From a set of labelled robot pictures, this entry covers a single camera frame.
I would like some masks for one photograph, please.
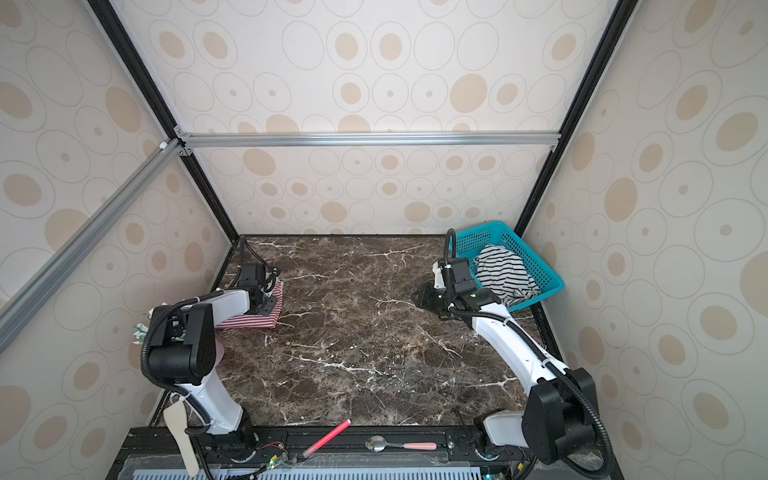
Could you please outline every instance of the teal plastic basket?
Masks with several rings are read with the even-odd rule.
[[[456,256],[469,259],[469,269],[472,272],[472,278],[475,279],[475,282],[480,288],[482,288],[482,284],[478,281],[478,278],[475,275],[475,257],[480,254],[481,250],[485,248],[486,245],[498,245],[504,247],[523,259],[525,269],[528,271],[528,274],[536,279],[536,283],[541,289],[541,295],[513,306],[509,309],[510,312],[524,309],[526,306],[536,302],[541,302],[543,299],[553,296],[560,290],[563,290],[563,287],[565,286],[563,279],[560,278],[549,265],[544,263],[541,257],[531,250],[531,248],[526,245],[511,228],[507,227],[505,223],[484,223],[477,227],[458,232],[456,234],[456,243],[458,244]]]

